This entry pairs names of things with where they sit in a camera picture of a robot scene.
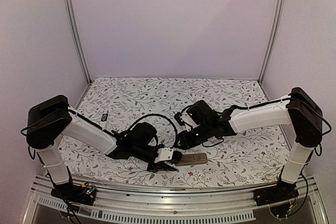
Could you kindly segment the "white slim remote control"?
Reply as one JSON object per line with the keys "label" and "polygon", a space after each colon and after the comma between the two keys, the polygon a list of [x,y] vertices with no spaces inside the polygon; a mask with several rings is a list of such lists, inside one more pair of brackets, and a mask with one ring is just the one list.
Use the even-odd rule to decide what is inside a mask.
{"label": "white slim remote control", "polygon": [[108,113],[104,113],[101,117],[100,126],[102,127],[103,130],[107,127],[108,117],[109,117]]}

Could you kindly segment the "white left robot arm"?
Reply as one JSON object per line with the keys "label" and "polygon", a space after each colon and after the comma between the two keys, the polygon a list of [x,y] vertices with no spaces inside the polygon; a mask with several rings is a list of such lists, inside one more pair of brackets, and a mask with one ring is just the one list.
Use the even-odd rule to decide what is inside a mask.
{"label": "white left robot arm", "polygon": [[157,141],[154,126],[137,120],[122,132],[108,131],[79,114],[64,95],[46,100],[28,112],[27,126],[21,134],[27,144],[36,150],[58,192],[67,200],[78,195],[78,188],[70,182],[71,174],[64,164],[57,142],[63,136],[81,141],[111,159],[135,157],[148,164],[149,172],[174,171],[171,164],[181,161],[182,153]]}

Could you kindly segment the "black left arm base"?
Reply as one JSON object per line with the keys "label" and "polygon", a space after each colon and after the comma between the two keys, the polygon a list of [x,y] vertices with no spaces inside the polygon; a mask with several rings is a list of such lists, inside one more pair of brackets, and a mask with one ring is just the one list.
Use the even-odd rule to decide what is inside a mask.
{"label": "black left arm base", "polygon": [[51,195],[65,202],[75,202],[82,205],[92,206],[95,202],[97,188],[88,182],[75,185],[69,181],[62,185],[53,184]]}

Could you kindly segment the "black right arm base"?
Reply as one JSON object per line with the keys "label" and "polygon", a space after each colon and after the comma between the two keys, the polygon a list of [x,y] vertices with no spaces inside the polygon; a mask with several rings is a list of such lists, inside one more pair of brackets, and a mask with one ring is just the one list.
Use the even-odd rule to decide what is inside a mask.
{"label": "black right arm base", "polygon": [[276,185],[254,191],[254,201],[257,206],[272,205],[269,208],[276,218],[286,218],[290,215],[299,196],[296,183],[289,184],[279,180]]}

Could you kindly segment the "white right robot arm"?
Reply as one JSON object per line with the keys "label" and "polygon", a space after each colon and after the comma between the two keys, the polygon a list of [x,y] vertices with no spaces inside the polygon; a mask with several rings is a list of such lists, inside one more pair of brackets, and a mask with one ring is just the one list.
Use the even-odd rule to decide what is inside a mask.
{"label": "white right robot arm", "polygon": [[276,201],[291,194],[292,186],[309,163],[311,155],[323,138],[323,112],[313,99],[300,87],[272,101],[252,105],[232,105],[217,112],[204,100],[195,102],[186,111],[176,115],[178,124],[184,126],[174,146],[189,150],[215,137],[235,136],[247,131],[277,127],[291,127],[295,139],[279,176],[279,184],[271,190]]}

